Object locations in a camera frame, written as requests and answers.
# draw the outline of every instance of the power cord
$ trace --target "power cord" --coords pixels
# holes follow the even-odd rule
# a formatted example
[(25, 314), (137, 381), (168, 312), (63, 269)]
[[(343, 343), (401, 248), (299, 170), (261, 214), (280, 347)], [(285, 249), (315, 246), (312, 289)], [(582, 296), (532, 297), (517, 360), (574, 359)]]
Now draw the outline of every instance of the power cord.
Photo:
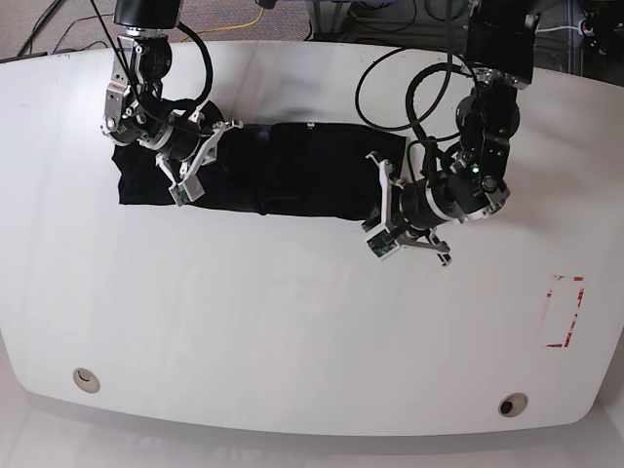
[[(260, 8), (259, 15), (257, 16), (256, 19), (254, 19), (251, 22), (247, 22), (245, 24), (235, 24), (233, 26), (223, 26), (223, 27), (213, 27), (211, 29), (203, 29), (201, 31), (197, 31), (197, 34), (200, 35), (200, 34), (207, 34), (209, 32), (231, 31), (231, 30), (234, 30), (234, 29), (243, 29), (245, 27), (250, 27), (250, 26), (253, 26), (254, 24), (258, 23), (260, 20), (262, 20), (262, 16), (264, 16), (264, 9)], [(182, 39), (181, 42), (186, 42), (186, 41), (188, 41), (190, 39), (191, 38), (187, 36), (184, 39)]]
[[(113, 13), (106, 13), (106, 14), (102, 15), (101, 17), (102, 17), (102, 18), (106, 18), (106, 17), (112, 17), (112, 16), (114, 16), (114, 14), (113, 14)], [(74, 27), (74, 25), (75, 25), (75, 24), (77, 24), (77, 23), (79, 23), (79, 22), (82, 22), (82, 21), (94, 20), (94, 19), (96, 19), (96, 18), (97, 18), (97, 16), (96, 16), (96, 15), (93, 15), (93, 16), (90, 16), (90, 17), (79, 18), (79, 19), (76, 19), (75, 21), (73, 21), (73, 22), (72, 22), (72, 24), (70, 24), (70, 25), (67, 27), (67, 29), (65, 29), (65, 32), (63, 32), (63, 33), (62, 33), (62, 36), (60, 36), (60, 39), (58, 39), (57, 44), (56, 44), (56, 45), (55, 45), (55, 47), (52, 49), (52, 54), (55, 54), (55, 53), (57, 52), (57, 50), (59, 49), (60, 43), (61, 43), (61, 42), (65, 39), (65, 37), (67, 37), (67, 34), (69, 34), (69, 31), (71, 30), (71, 28), (72, 28), (72, 27)], [(106, 45), (106, 44), (105, 44), (105, 43), (103, 43), (102, 41), (96, 41), (96, 42), (94, 42), (93, 44), (91, 44), (91, 46), (93, 46), (93, 45), (97, 44), (98, 42), (101, 42), (102, 44)]]
[(39, 17), (37, 22), (35, 22), (35, 25), (33, 26), (32, 31), (30, 32), (30, 34), (28, 35), (24, 43), (19, 48), (19, 51), (16, 57), (23, 56), (23, 54), (26, 52), (28, 48), (30, 48), (30, 52), (32, 52), (32, 42), (34, 41), (35, 37), (37, 37), (37, 35), (43, 30), (44, 27), (46, 27), (46, 24), (48, 24), (48, 21), (52, 19), (52, 17), (56, 14), (56, 12), (59, 10), (59, 8), (62, 6), (64, 2), (65, 0), (54, 0), (50, 4), (50, 6), (41, 14), (41, 17)]

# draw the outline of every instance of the black cloth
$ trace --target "black cloth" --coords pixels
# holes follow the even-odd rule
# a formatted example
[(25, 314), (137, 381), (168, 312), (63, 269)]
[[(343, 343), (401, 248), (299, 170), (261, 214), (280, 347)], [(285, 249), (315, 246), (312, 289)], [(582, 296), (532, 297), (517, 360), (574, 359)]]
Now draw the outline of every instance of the black cloth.
[[(377, 166), (366, 156), (377, 151), (400, 169), (405, 148), (404, 137), (359, 125), (249, 125), (224, 134), (217, 162), (197, 174), (206, 194), (193, 206), (364, 220), (381, 199)], [(120, 204), (174, 203), (155, 156), (138, 144), (115, 149)]]

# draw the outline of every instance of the white table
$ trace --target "white table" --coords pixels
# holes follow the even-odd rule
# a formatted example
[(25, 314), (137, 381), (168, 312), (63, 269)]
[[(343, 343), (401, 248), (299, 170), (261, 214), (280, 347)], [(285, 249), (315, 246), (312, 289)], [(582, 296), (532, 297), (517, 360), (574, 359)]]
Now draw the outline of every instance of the white table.
[[(248, 123), (358, 122), (357, 79), (385, 52), (209, 46), (215, 102)], [(199, 53), (174, 54), (165, 95), (193, 97)], [(440, 59), (384, 63), (364, 87), (369, 116), (403, 123), (409, 80)], [(26, 389), (311, 434), (501, 431), (588, 411), (624, 325), (624, 90), (536, 71), (519, 98), (509, 203), (440, 229), (453, 254), (445, 269), (424, 252), (378, 262), (347, 221), (119, 206), (113, 145), (99, 130), (111, 65), (110, 51), (0, 65), (0, 331)], [(469, 90), (453, 79), (430, 133), (454, 130)], [(74, 384), (76, 368), (96, 374), (98, 393)], [(517, 392), (525, 412), (500, 416)]]

